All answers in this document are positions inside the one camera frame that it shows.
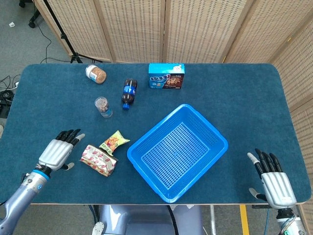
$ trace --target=small glass cup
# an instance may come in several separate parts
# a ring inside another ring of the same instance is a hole
[[[97,107],[97,109],[99,110],[100,114],[105,117],[105,118],[109,118],[112,116],[113,111],[109,106],[109,102],[108,100],[103,97],[100,96],[98,97],[95,101],[94,101],[95,106]]]

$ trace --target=gray floor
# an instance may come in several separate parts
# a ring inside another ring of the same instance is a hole
[[[27,3],[26,8],[21,8],[18,3],[17,0],[0,1],[0,27],[2,30],[0,36],[0,80],[8,75],[13,77],[21,74],[27,65],[40,63],[45,58],[45,47],[49,43],[42,36],[38,27],[32,29],[28,26],[28,21],[34,11],[33,4]],[[15,27],[9,27],[11,22],[15,23]],[[59,45],[42,17],[39,17],[37,22],[43,33],[52,41],[48,48],[48,57],[69,60],[68,55]],[[48,63],[55,63],[55,61],[48,60]],[[0,124],[5,125],[5,120],[0,119]],[[211,234],[208,206],[203,206],[202,214],[204,227],[208,234]],[[252,209],[251,206],[247,206],[247,215],[250,234],[263,235],[267,210]],[[215,206],[215,216],[218,235],[242,234],[239,206]],[[268,234],[278,234],[279,228],[275,216],[276,212],[270,210]],[[19,221],[14,234],[88,235],[91,234],[92,223],[92,215],[87,206],[31,205]]]

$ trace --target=yellow snack bag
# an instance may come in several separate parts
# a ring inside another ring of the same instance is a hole
[[[99,148],[104,149],[108,154],[113,156],[112,152],[120,145],[127,143],[130,140],[124,139],[119,131],[116,131],[110,138],[104,141]]]

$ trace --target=blue table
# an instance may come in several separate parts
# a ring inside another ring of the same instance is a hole
[[[136,172],[127,149],[182,103],[192,105],[228,140],[228,151],[178,204],[260,203],[249,187],[262,190],[246,156],[258,147],[275,153],[289,175],[298,202],[311,196],[310,182],[277,70],[269,64],[186,64],[181,90],[148,87],[148,64],[101,64],[107,72],[98,85],[85,76],[86,64],[31,65],[22,73],[0,141],[1,193],[7,199],[31,171],[42,151],[61,130],[81,128],[86,137],[75,147],[70,171],[59,171],[35,203],[163,204]],[[138,80],[134,104],[122,110],[126,78]],[[113,109],[103,118],[94,100],[105,96]],[[131,139],[118,147],[110,177],[79,161],[87,144],[100,145],[116,130]]]

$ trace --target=soda bottle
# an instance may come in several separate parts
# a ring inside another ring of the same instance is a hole
[[[129,105],[134,101],[136,89],[137,81],[133,79],[126,79],[122,96],[123,109],[129,110]]]

